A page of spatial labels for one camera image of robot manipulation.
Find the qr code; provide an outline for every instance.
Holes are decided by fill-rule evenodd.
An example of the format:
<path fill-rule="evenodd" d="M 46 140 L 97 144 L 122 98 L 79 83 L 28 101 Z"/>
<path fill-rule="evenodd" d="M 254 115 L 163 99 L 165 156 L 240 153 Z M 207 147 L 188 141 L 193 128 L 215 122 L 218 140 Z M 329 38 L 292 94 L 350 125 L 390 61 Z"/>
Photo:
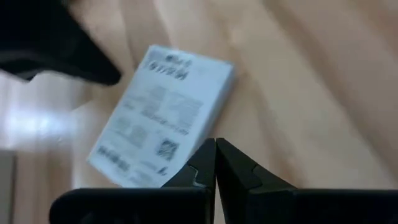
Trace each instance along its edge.
<path fill-rule="evenodd" d="M 173 142 L 169 139 L 164 139 L 162 144 L 160 144 L 159 148 L 157 149 L 156 155 L 167 161 L 171 161 L 178 149 L 178 145 L 179 144 L 176 142 Z"/>
<path fill-rule="evenodd" d="M 117 167 L 124 172 L 127 172 L 130 168 L 130 165 L 126 161 L 122 160 L 121 156 L 115 151 L 107 149 L 104 146 L 100 146 L 97 153 L 109 159 L 109 161 L 116 164 Z"/>

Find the wooden floor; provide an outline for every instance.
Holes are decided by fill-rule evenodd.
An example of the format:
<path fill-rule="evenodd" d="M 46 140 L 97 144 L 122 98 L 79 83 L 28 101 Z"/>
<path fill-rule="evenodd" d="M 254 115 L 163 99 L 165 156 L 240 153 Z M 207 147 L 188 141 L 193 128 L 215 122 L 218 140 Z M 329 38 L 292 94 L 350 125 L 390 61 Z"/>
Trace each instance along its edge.
<path fill-rule="evenodd" d="M 236 64 L 212 136 L 283 179 L 398 187 L 397 1 L 74 0 L 70 10 L 123 79 L 0 74 L 0 147 L 17 152 L 14 223 L 46 223 L 67 190 L 116 187 L 85 159 L 150 44 Z"/>

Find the small booklet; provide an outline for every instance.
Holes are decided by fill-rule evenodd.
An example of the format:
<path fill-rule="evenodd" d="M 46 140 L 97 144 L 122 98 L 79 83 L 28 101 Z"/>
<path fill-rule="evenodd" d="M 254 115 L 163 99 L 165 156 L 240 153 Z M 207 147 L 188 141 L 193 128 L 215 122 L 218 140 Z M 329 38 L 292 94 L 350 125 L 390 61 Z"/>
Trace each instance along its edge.
<path fill-rule="evenodd" d="M 88 162 L 122 187 L 161 187 L 207 138 L 234 80 L 231 63 L 150 46 Z"/>

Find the blurry black object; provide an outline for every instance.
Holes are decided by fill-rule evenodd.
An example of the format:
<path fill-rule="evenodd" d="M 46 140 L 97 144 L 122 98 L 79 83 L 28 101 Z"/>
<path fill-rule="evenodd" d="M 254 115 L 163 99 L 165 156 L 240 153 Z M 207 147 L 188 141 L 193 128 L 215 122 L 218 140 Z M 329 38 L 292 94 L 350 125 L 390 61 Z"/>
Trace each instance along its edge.
<path fill-rule="evenodd" d="M 0 69 L 25 80 L 43 70 L 104 85 L 121 77 L 59 0 L 0 0 Z"/>
<path fill-rule="evenodd" d="M 297 189 L 225 139 L 206 140 L 160 189 L 66 193 L 50 223 L 213 223 L 215 173 L 226 224 L 398 223 L 396 190 Z"/>

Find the black object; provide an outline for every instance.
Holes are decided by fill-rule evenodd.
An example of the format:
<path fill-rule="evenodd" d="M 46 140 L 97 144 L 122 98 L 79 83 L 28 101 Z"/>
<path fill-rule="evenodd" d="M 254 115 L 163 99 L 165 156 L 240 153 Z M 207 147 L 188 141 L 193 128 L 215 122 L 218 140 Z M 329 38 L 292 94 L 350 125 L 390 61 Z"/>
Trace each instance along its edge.
<path fill-rule="evenodd" d="M 206 140 L 160 189 L 66 193 L 50 223 L 213 223 L 215 173 L 227 224 L 398 223 L 396 190 L 297 189 L 225 139 Z"/>
<path fill-rule="evenodd" d="M 0 69 L 31 80 L 55 70 L 104 85 L 121 75 L 59 0 L 0 0 Z"/>

